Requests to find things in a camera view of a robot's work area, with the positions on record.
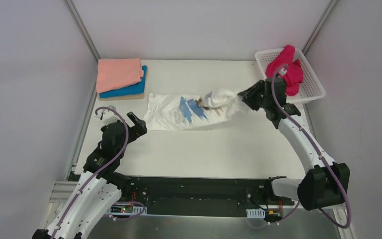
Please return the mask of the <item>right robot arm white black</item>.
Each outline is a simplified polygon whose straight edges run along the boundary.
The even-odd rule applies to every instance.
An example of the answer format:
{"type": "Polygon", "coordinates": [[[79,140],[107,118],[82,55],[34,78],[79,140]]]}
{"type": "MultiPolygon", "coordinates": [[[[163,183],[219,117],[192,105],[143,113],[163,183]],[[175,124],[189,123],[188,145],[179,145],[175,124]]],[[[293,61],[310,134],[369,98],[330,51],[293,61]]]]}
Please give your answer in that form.
{"type": "Polygon", "coordinates": [[[337,163],[315,140],[296,105],[287,102],[286,82],[280,77],[260,80],[238,93],[250,109],[263,109],[266,118],[288,140],[305,171],[303,179],[278,176],[263,189],[263,199],[275,204],[282,197],[297,200],[311,211],[347,202],[350,169],[337,163]]]}

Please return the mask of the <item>white printed t shirt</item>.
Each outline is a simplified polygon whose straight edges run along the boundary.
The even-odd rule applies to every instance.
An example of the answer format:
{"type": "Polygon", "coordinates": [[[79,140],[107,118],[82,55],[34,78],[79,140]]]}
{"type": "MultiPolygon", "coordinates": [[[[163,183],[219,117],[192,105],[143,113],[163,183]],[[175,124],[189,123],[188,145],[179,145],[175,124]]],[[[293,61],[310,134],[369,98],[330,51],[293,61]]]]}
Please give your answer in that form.
{"type": "Polygon", "coordinates": [[[149,130],[203,130],[227,127],[248,111],[237,93],[227,89],[202,96],[150,93],[144,121],[149,130]]]}

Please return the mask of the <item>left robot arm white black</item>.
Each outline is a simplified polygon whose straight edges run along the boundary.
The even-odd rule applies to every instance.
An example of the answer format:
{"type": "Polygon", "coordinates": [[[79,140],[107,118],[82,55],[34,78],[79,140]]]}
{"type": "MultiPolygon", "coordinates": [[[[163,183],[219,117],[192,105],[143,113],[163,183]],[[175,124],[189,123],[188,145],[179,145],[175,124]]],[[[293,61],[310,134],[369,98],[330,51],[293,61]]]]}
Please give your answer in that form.
{"type": "Polygon", "coordinates": [[[109,107],[98,110],[110,111],[118,120],[101,128],[102,139],[87,157],[66,204],[47,228],[35,231],[34,239],[86,239],[112,205],[131,197],[131,179],[116,169],[127,145],[147,133],[146,123],[129,112],[127,116],[133,122],[129,126],[116,110],[109,107]]]}

